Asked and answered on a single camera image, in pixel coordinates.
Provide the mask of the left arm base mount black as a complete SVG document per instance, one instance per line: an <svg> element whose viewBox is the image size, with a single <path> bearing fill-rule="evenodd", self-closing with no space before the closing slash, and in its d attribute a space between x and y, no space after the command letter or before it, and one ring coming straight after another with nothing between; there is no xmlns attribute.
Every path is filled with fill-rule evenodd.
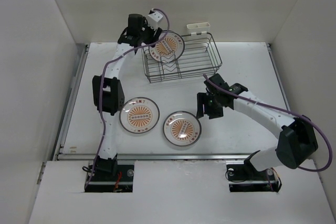
<svg viewBox="0 0 336 224"><path fill-rule="evenodd" d="M95 169L90 179L92 165L83 167L87 173L84 185L86 193L132 193L134 165L118 165L116 171L104 172Z"/></svg>

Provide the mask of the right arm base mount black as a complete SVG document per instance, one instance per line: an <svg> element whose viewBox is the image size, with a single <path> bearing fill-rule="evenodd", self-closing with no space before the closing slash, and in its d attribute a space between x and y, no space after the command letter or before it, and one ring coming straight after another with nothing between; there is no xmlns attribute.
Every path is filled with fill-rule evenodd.
<svg viewBox="0 0 336 224"><path fill-rule="evenodd" d="M278 193L282 188L282 181L273 168L257 171L251 165L228 163L225 177L231 193Z"/></svg>

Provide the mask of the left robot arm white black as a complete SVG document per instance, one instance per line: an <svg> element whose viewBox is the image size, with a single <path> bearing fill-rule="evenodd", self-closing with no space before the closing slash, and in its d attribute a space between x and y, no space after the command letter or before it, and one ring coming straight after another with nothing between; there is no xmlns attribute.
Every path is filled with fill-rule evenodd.
<svg viewBox="0 0 336 224"><path fill-rule="evenodd" d="M161 42L161 34L167 36L167 32L159 27L163 18L168 20L167 15L157 8L150 10L147 16L130 14L127 27L117 41L114 56L105 63L102 74L92 78L93 102L100 116L102 133L92 167L87 171L89 179L101 175L105 180L112 180L117 176L117 146L108 136L112 131L108 116L114 116L124 105L125 97L120 77L127 63L134 58L138 50L154 47Z"/></svg>

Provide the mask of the orange sunburst plate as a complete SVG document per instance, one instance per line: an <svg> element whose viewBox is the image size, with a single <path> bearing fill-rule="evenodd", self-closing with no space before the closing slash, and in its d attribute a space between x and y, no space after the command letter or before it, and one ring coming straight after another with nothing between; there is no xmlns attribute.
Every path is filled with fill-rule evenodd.
<svg viewBox="0 0 336 224"><path fill-rule="evenodd" d="M177 147L191 146L202 135L199 119L187 111L175 111L169 114L163 122L162 130L165 139Z"/></svg>
<svg viewBox="0 0 336 224"><path fill-rule="evenodd" d="M136 97L127 101L119 114L121 126L130 133L143 134L151 131L160 119L160 109L151 99Z"/></svg>

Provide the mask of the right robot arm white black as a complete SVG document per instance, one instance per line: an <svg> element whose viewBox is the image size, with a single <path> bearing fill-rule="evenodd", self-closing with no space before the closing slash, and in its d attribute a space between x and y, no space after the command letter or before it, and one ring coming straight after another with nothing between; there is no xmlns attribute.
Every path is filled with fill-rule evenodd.
<svg viewBox="0 0 336 224"><path fill-rule="evenodd" d="M296 169L318 149L309 118L265 104L245 86L239 83L229 86L219 74L206 78L204 84L207 91L197 95L198 118L204 115L220 118L223 109L230 108L263 126L278 140L274 147L257 150L244 160L247 179L278 166Z"/></svg>

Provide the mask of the red rim plate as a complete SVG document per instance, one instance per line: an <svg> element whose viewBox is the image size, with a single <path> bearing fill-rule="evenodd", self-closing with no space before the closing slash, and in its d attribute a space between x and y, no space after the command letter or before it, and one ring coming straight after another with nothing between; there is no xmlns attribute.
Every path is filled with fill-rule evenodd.
<svg viewBox="0 0 336 224"><path fill-rule="evenodd" d="M160 63L171 63L183 54L185 42L181 35L168 31L164 39L154 47L149 47L150 57Z"/></svg>

